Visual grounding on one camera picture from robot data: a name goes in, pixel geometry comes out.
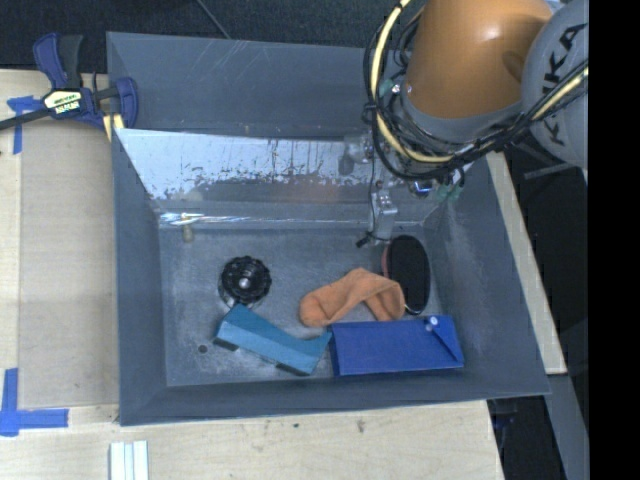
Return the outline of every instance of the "screw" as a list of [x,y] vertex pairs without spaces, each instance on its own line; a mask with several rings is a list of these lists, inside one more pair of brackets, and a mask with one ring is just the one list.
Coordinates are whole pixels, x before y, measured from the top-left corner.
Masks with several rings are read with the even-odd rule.
[[186,242],[193,242],[193,228],[189,224],[182,226],[182,239]]

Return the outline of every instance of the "orange cloth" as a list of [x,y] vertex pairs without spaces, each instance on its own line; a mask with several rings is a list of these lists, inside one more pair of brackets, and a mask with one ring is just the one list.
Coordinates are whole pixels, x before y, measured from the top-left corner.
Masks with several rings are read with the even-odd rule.
[[305,295],[300,301],[300,320],[309,327],[324,327],[340,320],[363,301],[378,320],[398,320],[404,314],[400,284],[356,268],[335,283]]

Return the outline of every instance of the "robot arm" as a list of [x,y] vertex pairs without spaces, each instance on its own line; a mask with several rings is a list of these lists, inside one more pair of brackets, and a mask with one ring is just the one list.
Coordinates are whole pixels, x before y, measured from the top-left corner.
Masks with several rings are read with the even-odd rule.
[[[411,1],[365,54],[372,142],[392,174],[448,184],[527,129],[586,168],[588,0],[555,14],[544,0],[427,0],[392,45]],[[396,73],[384,79],[392,59]]]

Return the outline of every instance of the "black floor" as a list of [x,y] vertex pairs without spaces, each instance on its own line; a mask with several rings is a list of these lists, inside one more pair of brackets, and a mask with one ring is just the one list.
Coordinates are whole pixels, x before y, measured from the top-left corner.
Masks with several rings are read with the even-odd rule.
[[[233,38],[364,47],[397,0],[203,1]],[[102,73],[106,31],[221,37],[195,0],[0,0],[0,18],[0,67],[33,69],[31,47],[52,31],[83,34],[80,70]],[[586,186],[578,169],[525,180],[548,164],[517,149],[507,158],[563,341],[587,315]],[[582,370],[574,384],[588,425]],[[518,400],[509,411],[506,432],[497,432],[507,480],[565,478],[542,398]]]

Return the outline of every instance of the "black oval object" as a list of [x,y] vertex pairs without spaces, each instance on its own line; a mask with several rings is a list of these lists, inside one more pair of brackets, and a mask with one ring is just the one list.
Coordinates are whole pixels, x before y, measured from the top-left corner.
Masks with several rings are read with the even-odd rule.
[[392,239],[382,256],[382,270],[400,284],[405,311],[414,316],[422,313],[431,291],[431,267],[420,240],[410,235]]

